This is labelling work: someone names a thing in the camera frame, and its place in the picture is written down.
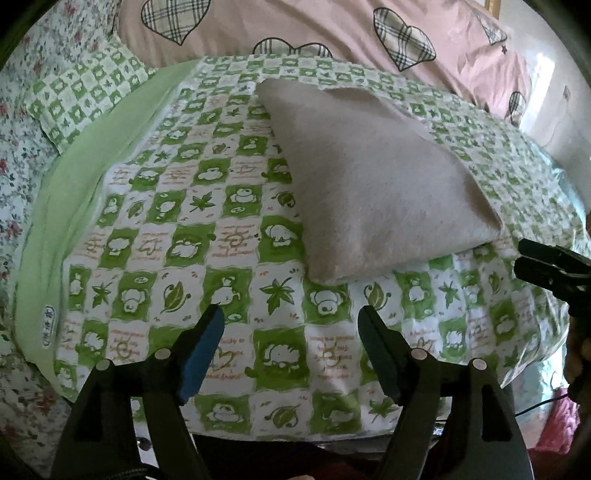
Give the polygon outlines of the floral bed sheet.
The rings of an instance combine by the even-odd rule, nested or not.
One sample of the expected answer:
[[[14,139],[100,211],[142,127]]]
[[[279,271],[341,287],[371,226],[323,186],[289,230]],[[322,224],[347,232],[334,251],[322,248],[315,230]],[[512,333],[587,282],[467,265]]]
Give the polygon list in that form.
[[[103,46],[116,1],[1,4],[1,476],[49,475],[70,407],[14,341],[13,297],[20,256],[44,175],[58,153],[28,115],[37,80]]]

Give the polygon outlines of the beige fleece garment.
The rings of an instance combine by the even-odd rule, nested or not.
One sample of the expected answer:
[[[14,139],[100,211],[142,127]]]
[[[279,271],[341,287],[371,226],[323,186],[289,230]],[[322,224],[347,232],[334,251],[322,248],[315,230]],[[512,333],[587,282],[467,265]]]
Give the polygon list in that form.
[[[470,170],[420,121],[356,88],[256,88],[293,179],[308,277],[336,284],[498,239]]]

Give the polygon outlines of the gold framed floral painting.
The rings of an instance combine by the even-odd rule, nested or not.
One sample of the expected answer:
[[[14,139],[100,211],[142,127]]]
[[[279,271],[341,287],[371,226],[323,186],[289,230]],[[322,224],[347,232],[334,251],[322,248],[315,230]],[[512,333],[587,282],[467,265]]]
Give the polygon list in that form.
[[[501,0],[482,0],[481,4],[494,18],[500,18]]]

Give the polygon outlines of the green checkered quilt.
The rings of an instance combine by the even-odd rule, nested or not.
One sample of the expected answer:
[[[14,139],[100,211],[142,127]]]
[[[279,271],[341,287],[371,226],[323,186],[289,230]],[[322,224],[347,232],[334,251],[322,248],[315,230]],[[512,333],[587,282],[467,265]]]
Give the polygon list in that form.
[[[308,279],[290,170],[256,98],[269,78],[358,87],[420,120],[474,174],[502,215],[502,239],[367,280]],[[436,357],[483,356],[504,384],[561,346],[565,304],[513,274],[521,238],[590,251],[549,162],[512,125],[338,60],[204,58],[151,77],[62,152],[23,253],[16,336],[72,399],[98,361],[140,361],[216,304],[226,327],[183,408],[191,432],[374,437],[400,411],[356,333],[365,305]]]

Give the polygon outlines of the green checkered pillow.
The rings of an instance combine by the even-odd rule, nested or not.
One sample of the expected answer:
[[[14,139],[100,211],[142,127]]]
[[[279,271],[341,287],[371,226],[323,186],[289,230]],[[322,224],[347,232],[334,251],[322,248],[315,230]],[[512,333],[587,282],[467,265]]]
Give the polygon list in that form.
[[[117,36],[112,36],[102,48],[84,55],[74,66],[33,83],[25,96],[25,108],[62,153],[88,125],[155,72]]]

